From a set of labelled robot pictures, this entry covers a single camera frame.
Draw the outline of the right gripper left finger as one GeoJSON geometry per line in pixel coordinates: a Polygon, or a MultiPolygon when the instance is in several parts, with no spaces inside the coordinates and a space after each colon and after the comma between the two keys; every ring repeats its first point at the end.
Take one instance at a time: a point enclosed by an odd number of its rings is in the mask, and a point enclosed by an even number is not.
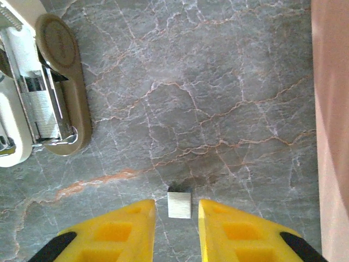
{"type": "Polygon", "coordinates": [[[28,262],[153,262],[155,201],[141,200],[62,230],[28,262]]]}

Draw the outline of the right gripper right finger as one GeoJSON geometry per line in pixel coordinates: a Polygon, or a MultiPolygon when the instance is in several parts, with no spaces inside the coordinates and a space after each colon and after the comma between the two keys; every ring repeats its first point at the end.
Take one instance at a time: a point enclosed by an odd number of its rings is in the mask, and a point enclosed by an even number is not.
{"type": "Polygon", "coordinates": [[[202,262],[328,262],[293,229],[213,200],[198,227],[202,262]]]}

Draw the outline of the metal staple strip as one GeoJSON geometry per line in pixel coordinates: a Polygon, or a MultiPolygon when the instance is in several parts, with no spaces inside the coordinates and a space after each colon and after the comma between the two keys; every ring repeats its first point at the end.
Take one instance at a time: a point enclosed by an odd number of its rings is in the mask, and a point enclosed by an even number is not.
{"type": "Polygon", "coordinates": [[[48,93],[46,91],[29,92],[28,97],[32,108],[31,117],[39,137],[42,139],[59,138],[58,124],[48,93]]]}
{"type": "Polygon", "coordinates": [[[168,217],[190,219],[192,215],[192,196],[188,188],[169,187],[167,190],[168,217]]]}

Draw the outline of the beige and olive stapler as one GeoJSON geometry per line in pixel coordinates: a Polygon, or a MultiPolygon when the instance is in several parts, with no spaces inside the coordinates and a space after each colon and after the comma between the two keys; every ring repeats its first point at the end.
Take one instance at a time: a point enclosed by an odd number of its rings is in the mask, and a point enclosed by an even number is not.
{"type": "MultiPolygon", "coordinates": [[[[0,83],[17,91],[34,147],[68,156],[90,141],[92,126],[79,47],[72,30],[40,0],[0,0],[0,83]],[[59,138],[42,139],[34,127],[28,93],[46,91],[59,138]]],[[[0,156],[14,144],[0,124],[0,156]]]]}

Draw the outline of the pink plastic tray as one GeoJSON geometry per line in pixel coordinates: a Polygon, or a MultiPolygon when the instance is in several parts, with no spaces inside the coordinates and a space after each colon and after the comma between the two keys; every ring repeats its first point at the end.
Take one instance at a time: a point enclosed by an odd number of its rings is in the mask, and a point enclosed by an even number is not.
{"type": "Polygon", "coordinates": [[[349,0],[311,0],[322,253],[349,262],[349,0]]]}

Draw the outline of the pink and white stapler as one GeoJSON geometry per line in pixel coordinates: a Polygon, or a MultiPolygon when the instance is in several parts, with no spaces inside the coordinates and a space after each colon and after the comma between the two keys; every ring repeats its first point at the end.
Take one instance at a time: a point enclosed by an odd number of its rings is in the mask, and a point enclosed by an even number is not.
{"type": "Polygon", "coordinates": [[[24,162],[32,153],[32,137],[11,81],[0,83],[0,124],[6,137],[14,144],[12,153],[0,156],[0,167],[8,168],[24,162]]]}

